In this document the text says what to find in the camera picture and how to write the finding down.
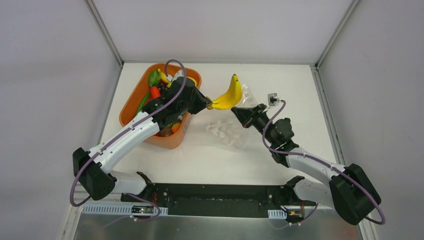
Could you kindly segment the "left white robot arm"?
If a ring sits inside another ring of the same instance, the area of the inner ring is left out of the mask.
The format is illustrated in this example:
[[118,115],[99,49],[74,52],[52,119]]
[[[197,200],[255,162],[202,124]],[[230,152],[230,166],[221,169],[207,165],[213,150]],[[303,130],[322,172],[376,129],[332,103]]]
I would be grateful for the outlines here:
[[149,201],[153,189],[141,174],[114,171],[114,167],[144,140],[176,122],[179,116],[197,114],[211,104],[191,80],[179,77],[110,139],[89,150],[76,149],[72,154],[75,181],[95,201],[111,193],[130,193],[140,202]]

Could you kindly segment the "yellow banana bunch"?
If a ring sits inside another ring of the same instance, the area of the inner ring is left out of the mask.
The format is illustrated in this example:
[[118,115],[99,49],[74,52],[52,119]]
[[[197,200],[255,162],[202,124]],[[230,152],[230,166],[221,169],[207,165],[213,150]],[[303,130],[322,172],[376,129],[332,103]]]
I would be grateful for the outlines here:
[[231,77],[228,90],[219,96],[217,99],[212,100],[212,104],[207,106],[208,110],[229,110],[236,106],[242,99],[243,90],[239,78],[236,74]]

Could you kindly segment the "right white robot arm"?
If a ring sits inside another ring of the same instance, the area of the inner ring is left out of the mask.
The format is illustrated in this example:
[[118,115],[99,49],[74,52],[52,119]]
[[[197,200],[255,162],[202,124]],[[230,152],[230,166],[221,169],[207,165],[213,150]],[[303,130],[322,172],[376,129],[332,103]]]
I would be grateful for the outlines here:
[[242,127],[254,127],[262,143],[278,164],[303,172],[316,182],[306,178],[284,190],[284,200],[296,205],[302,200],[331,207],[347,223],[357,225],[368,220],[384,225],[386,217],[380,207],[382,199],[367,174],[359,165],[334,164],[315,156],[293,141],[291,120],[275,116],[268,117],[267,107],[233,107]]

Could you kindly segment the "single yellow banana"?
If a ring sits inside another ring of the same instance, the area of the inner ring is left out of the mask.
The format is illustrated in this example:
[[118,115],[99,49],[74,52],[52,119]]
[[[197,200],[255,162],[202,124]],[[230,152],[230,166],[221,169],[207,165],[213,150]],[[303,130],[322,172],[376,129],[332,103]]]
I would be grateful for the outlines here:
[[162,70],[160,68],[157,69],[157,72],[159,73],[160,80],[162,82],[164,82],[166,84],[169,84],[170,83],[170,81],[168,80],[167,75],[164,72],[162,72]]

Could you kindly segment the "clear zip top bag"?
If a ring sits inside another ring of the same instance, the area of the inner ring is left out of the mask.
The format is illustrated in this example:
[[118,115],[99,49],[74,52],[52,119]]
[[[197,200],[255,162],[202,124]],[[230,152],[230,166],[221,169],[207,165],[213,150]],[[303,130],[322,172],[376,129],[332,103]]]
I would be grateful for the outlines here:
[[252,128],[242,127],[229,109],[211,110],[206,131],[220,144],[237,150],[244,149],[248,140],[255,134]]

